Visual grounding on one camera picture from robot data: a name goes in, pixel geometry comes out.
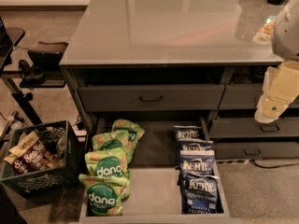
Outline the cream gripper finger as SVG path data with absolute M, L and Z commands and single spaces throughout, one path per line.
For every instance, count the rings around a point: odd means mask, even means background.
M 277 100 L 266 98 L 262 102 L 262 114 L 270 119 L 278 119 L 287 108 L 288 106 L 286 104 Z
M 277 112 L 273 110 L 273 106 L 267 100 L 257 104 L 254 118 L 260 123 L 271 123 L 278 119 Z

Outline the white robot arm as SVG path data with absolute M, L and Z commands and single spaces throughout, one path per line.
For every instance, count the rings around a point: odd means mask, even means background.
M 277 68 L 267 68 L 254 115 L 260 123 L 271 123 L 299 96 L 299 0 L 290 0 L 253 41 L 270 44 L 273 53 L 283 59 Z

